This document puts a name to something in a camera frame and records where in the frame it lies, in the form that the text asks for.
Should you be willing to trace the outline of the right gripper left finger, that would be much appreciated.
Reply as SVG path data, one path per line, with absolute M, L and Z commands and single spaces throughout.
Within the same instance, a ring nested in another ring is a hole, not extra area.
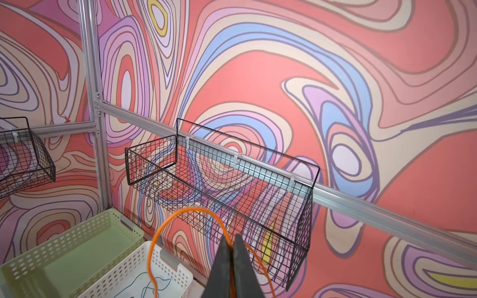
M 202 298 L 233 298 L 232 248 L 221 238 Z

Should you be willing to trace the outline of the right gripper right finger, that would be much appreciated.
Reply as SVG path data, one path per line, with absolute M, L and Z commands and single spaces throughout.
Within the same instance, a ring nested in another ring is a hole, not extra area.
M 264 298 L 248 249 L 241 235 L 235 234 L 232 249 L 235 297 Z

